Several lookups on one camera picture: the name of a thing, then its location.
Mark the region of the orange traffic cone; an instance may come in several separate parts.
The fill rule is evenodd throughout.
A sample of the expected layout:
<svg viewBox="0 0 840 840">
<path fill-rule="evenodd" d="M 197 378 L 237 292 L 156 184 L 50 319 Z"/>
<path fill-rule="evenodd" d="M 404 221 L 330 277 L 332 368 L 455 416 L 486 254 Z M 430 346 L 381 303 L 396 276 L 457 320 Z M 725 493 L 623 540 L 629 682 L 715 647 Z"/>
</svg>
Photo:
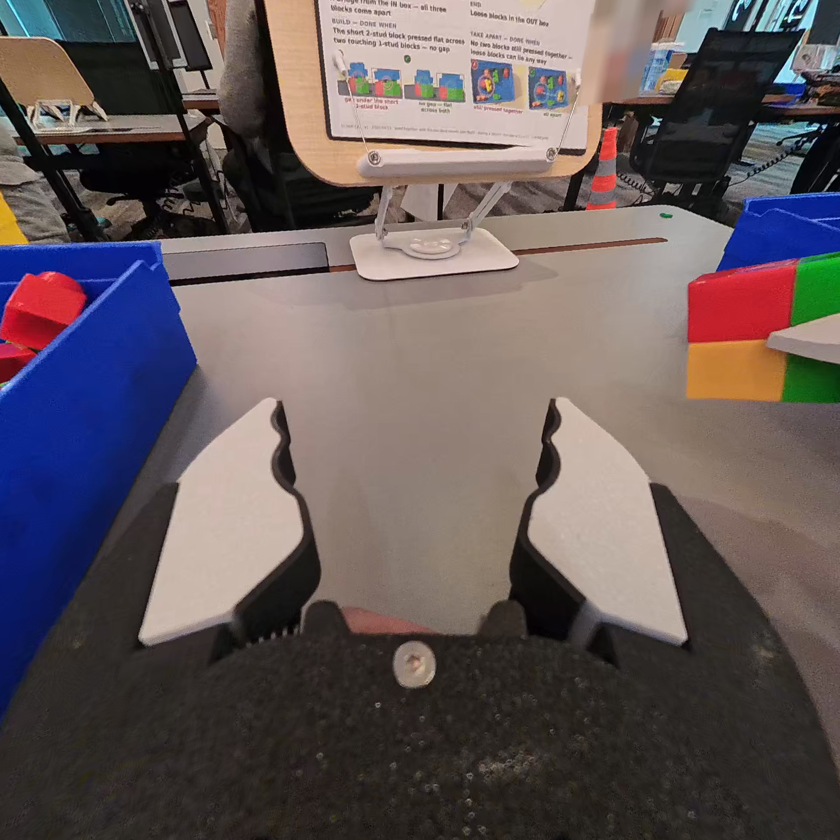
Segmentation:
<svg viewBox="0 0 840 840">
<path fill-rule="evenodd" d="M 616 208 L 617 135 L 617 127 L 607 128 L 603 133 L 591 192 L 585 207 L 587 212 Z"/>
</svg>

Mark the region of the red single-stud block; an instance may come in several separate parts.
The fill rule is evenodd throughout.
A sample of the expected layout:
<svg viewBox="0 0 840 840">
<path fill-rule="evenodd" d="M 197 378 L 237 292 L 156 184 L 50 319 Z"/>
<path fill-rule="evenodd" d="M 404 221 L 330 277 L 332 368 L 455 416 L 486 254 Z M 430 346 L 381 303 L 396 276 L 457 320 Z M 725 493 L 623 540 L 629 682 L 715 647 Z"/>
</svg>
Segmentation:
<svg viewBox="0 0 840 840">
<path fill-rule="evenodd" d="M 726 269 L 687 287 L 688 343 L 765 340 L 792 325 L 798 260 Z"/>
</svg>

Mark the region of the clear water bottles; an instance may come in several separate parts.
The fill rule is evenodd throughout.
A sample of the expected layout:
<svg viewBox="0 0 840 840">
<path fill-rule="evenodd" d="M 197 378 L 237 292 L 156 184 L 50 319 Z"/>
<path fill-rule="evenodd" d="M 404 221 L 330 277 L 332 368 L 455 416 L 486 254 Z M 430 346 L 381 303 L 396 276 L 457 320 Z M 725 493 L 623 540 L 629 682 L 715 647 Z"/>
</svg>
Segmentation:
<svg viewBox="0 0 840 840">
<path fill-rule="evenodd" d="M 660 78 L 671 69 L 680 69 L 686 60 L 686 56 L 684 44 L 681 42 L 672 40 L 655 41 L 649 51 L 639 94 L 644 96 L 656 91 Z"/>
</svg>

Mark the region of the black office chair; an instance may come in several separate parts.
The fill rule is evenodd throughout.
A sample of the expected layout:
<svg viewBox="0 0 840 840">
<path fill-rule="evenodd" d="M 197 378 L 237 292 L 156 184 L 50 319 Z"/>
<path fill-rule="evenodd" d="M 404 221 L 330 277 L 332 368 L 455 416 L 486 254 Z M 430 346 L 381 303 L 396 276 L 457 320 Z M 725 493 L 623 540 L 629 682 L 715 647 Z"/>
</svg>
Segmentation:
<svg viewBox="0 0 840 840">
<path fill-rule="evenodd" d="M 650 189 L 651 204 L 714 214 L 730 183 L 764 97 L 804 30 L 712 28 L 686 77 L 660 114 L 635 111 L 630 168 Z"/>
</svg>

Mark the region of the green two-stud block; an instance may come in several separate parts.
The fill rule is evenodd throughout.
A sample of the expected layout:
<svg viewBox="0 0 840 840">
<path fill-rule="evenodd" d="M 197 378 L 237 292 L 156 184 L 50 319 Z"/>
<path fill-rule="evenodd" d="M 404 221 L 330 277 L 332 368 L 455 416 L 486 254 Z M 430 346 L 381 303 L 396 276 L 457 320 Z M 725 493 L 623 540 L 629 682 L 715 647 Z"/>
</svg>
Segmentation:
<svg viewBox="0 0 840 840">
<path fill-rule="evenodd" d="M 791 326 L 839 313 L 839 254 L 803 258 L 796 268 Z M 838 403 L 839 366 L 787 354 L 784 403 Z"/>
</svg>

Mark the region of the pile of mixed blocks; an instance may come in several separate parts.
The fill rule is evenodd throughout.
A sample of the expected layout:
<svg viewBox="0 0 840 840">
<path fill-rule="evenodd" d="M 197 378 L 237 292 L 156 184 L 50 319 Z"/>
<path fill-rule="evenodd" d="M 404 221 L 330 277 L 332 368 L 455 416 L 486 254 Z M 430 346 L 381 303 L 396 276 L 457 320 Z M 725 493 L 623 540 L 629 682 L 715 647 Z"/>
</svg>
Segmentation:
<svg viewBox="0 0 840 840">
<path fill-rule="evenodd" d="M 10 382 L 76 321 L 87 304 L 81 284 L 65 274 L 26 274 L 3 309 L 1 384 Z"/>
</svg>

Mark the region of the distant wooden display stand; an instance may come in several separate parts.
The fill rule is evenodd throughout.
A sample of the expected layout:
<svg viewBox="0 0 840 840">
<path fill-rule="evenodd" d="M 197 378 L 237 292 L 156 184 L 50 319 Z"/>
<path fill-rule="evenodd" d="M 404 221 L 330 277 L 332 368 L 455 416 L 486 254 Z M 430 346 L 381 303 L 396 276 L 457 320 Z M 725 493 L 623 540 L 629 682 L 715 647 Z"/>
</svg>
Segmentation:
<svg viewBox="0 0 840 840">
<path fill-rule="evenodd" d="M 2 36 L 1 77 L 34 131 L 48 130 L 45 114 L 71 132 L 77 131 L 82 110 L 109 121 L 73 60 L 53 39 Z"/>
</svg>

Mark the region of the yellow single-stud block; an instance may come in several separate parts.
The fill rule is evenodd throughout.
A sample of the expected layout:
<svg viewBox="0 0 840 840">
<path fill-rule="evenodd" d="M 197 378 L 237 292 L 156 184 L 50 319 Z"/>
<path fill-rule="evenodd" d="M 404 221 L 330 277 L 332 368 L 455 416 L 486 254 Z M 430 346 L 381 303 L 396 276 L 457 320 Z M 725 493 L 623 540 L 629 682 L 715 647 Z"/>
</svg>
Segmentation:
<svg viewBox="0 0 840 840">
<path fill-rule="evenodd" d="M 686 398 L 778 403 L 787 359 L 761 340 L 689 343 Z"/>
</svg>

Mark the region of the blue plastic bin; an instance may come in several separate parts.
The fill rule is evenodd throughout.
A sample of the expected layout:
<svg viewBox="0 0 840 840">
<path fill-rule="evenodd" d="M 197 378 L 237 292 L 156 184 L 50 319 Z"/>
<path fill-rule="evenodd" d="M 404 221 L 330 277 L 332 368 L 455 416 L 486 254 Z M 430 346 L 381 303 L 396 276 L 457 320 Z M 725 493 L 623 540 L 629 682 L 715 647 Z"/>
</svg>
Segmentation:
<svg viewBox="0 0 840 840">
<path fill-rule="evenodd" d="M 27 272 L 88 305 L 1 395 L 1 714 L 88 571 L 196 356 L 161 246 L 2 247 L 2 304 Z"/>
<path fill-rule="evenodd" d="M 839 251 L 839 193 L 746 200 L 718 271 Z"/>
</svg>

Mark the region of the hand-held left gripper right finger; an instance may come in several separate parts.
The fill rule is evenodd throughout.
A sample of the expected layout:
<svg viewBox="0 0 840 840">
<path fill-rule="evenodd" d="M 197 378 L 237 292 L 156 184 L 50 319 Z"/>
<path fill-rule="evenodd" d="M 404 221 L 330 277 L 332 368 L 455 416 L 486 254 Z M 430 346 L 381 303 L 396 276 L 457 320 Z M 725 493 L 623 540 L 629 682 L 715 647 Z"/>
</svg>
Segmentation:
<svg viewBox="0 0 840 840">
<path fill-rule="evenodd" d="M 590 648 L 606 627 L 689 640 L 648 474 L 565 397 L 550 400 L 509 564 L 529 635 Z"/>
</svg>

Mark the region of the white sheet holder ledge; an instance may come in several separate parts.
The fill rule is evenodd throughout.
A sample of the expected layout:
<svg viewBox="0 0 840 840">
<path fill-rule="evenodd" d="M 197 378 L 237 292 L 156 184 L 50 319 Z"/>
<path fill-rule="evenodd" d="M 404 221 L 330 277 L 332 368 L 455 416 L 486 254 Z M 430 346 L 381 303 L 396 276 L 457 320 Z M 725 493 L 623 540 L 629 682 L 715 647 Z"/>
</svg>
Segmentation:
<svg viewBox="0 0 840 840">
<path fill-rule="evenodd" d="M 445 176 L 540 175 L 558 157 L 554 147 L 512 146 L 503 149 L 371 150 L 357 161 L 363 177 L 402 178 L 406 182 L 423 176 L 441 181 Z"/>
</svg>

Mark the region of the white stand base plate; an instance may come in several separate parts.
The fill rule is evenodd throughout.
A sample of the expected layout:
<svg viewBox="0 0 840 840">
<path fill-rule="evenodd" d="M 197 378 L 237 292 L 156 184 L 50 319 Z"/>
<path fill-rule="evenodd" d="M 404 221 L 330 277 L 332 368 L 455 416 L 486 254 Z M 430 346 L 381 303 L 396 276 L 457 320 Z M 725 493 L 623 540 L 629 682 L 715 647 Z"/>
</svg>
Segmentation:
<svg viewBox="0 0 840 840">
<path fill-rule="evenodd" d="M 394 281 L 510 270 L 519 258 L 498 238 L 476 228 L 471 236 L 459 227 L 392 231 L 378 238 L 350 239 L 357 273 L 364 280 Z"/>
</svg>

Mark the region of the printed instruction sheet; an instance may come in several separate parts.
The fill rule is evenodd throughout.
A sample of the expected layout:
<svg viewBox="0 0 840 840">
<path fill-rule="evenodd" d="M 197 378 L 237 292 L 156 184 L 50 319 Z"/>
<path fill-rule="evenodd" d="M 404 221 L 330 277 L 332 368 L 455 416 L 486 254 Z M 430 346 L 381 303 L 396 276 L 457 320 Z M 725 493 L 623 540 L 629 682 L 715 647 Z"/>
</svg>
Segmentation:
<svg viewBox="0 0 840 840">
<path fill-rule="evenodd" d="M 595 2 L 314 5 L 332 140 L 585 151 Z"/>
</svg>

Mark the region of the flat table hatch cover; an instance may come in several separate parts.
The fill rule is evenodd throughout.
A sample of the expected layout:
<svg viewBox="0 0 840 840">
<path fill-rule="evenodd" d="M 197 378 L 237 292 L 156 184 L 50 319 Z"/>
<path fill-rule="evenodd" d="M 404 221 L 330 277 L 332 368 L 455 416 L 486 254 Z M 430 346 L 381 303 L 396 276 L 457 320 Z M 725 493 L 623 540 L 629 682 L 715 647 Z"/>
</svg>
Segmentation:
<svg viewBox="0 0 840 840">
<path fill-rule="evenodd" d="M 322 243 L 162 251 L 173 287 L 296 277 L 329 270 L 327 249 Z"/>
</svg>

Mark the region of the yellow plastic bin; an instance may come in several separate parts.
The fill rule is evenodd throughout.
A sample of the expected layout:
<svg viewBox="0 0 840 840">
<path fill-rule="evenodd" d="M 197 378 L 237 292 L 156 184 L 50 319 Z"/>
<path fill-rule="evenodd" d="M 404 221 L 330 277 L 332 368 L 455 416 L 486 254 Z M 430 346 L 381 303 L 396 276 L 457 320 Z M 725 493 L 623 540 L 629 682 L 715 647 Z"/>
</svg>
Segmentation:
<svg viewBox="0 0 840 840">
<path fill-rule="evenodd" d="M 28 239 L 2 193 L 0 196 L 0 244 L 2 247 L 28 244 Z"/>
</svg>

